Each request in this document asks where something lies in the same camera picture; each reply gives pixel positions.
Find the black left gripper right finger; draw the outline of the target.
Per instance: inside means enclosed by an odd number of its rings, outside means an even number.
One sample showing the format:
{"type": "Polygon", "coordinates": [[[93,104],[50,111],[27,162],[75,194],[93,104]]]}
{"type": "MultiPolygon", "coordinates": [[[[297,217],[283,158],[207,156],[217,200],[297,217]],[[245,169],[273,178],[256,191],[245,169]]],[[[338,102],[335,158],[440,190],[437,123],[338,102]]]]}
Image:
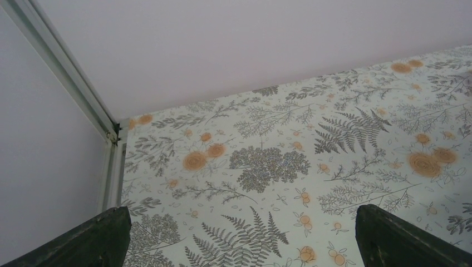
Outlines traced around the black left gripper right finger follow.
{"type": "Polygon", "coordinates": [[[471,254],[368,204],[357,209],[355,238],[364,266],[471,266],[471,254]]]}

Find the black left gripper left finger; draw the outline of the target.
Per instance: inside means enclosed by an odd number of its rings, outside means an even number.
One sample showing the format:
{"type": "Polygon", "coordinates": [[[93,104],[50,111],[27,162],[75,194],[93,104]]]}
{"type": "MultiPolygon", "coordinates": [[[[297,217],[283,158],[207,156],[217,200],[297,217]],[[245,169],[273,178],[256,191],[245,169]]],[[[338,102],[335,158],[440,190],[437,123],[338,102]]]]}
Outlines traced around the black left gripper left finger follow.
{"type": "Polygon", "coordinates": [[[113,207],[4,266],[123,266],[131,226],[128,207],[113,207]]]}

